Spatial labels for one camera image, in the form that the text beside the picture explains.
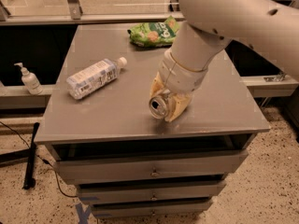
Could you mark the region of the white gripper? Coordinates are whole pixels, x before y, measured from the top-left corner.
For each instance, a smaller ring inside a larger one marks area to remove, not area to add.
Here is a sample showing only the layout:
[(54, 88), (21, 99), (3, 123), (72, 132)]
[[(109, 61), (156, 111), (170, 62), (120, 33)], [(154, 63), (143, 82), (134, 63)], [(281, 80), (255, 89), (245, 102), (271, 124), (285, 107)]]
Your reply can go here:
[(169, 112), (164, 118), (165, 121), (172, 122), (184, 112), (192, 100), (189, 92), (200, 87), (207, 71), (207, 68), (199, 71), (184, 68), (172, 57), (171, 49), (164, 53), (158, 73), (151, 83), (149, 98), (175, 93), (168, 96)]

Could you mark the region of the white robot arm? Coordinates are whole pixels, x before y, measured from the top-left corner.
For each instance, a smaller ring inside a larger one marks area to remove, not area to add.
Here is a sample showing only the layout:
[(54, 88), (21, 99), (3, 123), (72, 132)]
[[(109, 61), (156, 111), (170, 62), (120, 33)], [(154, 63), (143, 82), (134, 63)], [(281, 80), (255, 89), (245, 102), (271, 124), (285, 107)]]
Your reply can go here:
[(236, 40), (299, 78), (299, 13), (272, 0), (178, 0), (185, 21), (164, 53), (149, 92), (156, 119), (177, 119), (213, 58)]

